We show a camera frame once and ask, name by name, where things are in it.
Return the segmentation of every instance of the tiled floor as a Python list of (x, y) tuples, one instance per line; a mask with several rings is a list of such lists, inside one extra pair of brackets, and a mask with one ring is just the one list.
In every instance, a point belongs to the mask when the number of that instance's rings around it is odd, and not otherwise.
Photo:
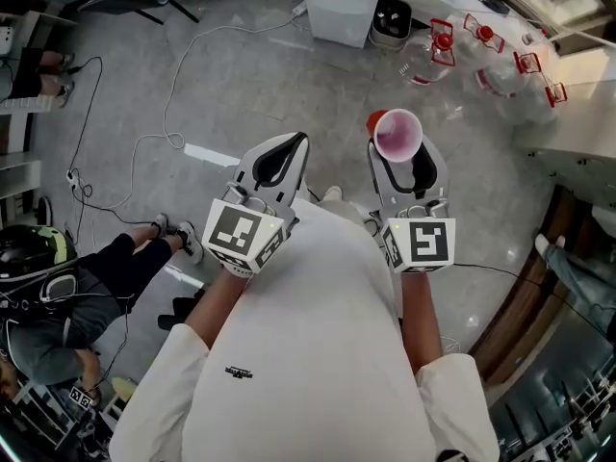
[[(64, 42), (65, 51), (76, 52), (77, 63), (95, 55), (104, 60), (76, 161), (93, 186), (92, 203), (114, 204), (129, 192), (135, 141), (145, 134), (162, 135), (173, 73), (193, 37), (220, 25), (259, 29), (284, 23), (301, 0), (179, 1), (199, 15), (199, 24), (171, 7), (153, 12), (165, 26), (135, 14), (85, 14)], [(299, 22), (308, 25), (306, 16)], [(375, 209), (364, 123), (375, 110), (409, 109), (448, 163), (456, 260), (519, 271), (547, 207), (550, 183), (510, 147), (511, 131), (492, 107), (463, 92), (459, 74), (429, 88), (408, 87), (393, 62), (370, 44), (355, 50), (314, 40), (293, 25), (258, 35), (217, 31), (199, 38), (184, 61), (167, 129), (234, 157), (269, 137), (303, 131), (311, 142), (308, 186), (323, 193), (340, 184), (347, 199)], [(66, 108), (38, 115), (34, 129), (35, 150), (43, 160), (42, 191), (52, 198), (56, 225), (64, 227), (67, 221), (73, 231), (77, 207), (64, 174), (96, 75), (97, 65), (89, 65), (77, 76)], [(150, 219), (165, 212), (176, 221), (191, 220), (202, 231), (227, 173), (174, 150), (164, 139), (145, 139), (137, 151), (134, 179), (132, 197), (118, 209), (124, 217)], [(92, 227), (100, 248), (125, 226), (113, 215), (87, 209), (79, 242), (84, 254), (94, 249)], [(212, 266), (194, 268), (182, 255), (171, 264), (201, 281), (214, 275)], [(156, 317), (170, 312), (172, 297), (193, 293), (172, 273), (177, 275), (172, 268), (162, 271), (131, 314), (128, 346), (114, 374), (142, 377), (166, 336)], [(499, 308), (512, 277), (450, 268), (434, 274), (431, 282), (442, 334), (467, 350)], [(104, 363), (123, 335), (124, 322), (117, 321), (99, 341)]]

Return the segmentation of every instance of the black pants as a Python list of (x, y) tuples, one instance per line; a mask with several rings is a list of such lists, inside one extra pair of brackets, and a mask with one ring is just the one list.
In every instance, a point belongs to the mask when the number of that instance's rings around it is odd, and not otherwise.
[(130, 311), (152, 278), (171, 258), (171, 248), (165, 240), (152, 240), (135, 253), (135, 242), (122, 233), (98, 253), (79, 261), (79, 265), (100, 279), (118, 302), (126, 303)]

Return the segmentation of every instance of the red plastic cup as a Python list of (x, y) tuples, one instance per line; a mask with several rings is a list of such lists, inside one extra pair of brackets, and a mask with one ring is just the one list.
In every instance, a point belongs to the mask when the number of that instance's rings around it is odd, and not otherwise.
[(381, 156), (392, 163), (412, 159), (420, 150), (423, 139), (422, 124), (407, 110), (388, 111), (374, 127), (374, 146)]

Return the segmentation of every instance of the person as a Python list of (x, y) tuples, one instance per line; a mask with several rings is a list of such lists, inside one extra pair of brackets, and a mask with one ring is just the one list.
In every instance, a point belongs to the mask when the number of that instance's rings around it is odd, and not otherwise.
[(91, 344), (115, 319), (131, 312), (176, 251), (184, 249), (194, 263), (203, 258), (203, 247), (189, 222), (170, 232), (167, 217), (160, 214), (150, 226), (120, 234), (99, 252), (78, 260), (77, 294), (65, 302), (65, 313), (10, 328), (5, 321), (0, 340), (2, 397), (12, 399), (19, 390), (17, 367), (42, 385), (81, 377), (83, 389), (97, 402), (100, 364)]
[(443, 356), (426, 274), (401, 277), (400, 330), (362, 218), (339, 187), (321, 204), (296, 199), (300, 223), (263, 270), (223, 269), (171, 329), (112, 460), (499, 459), (475, 361)]
[(75, 85), (73, 81), (63, 81), (58, 74), (67, 71), (73, 60), (72, 54), (23, 48), (11, 94), (7, 99), (53, 96), (59, 98), (58, 106), (63, 108)]

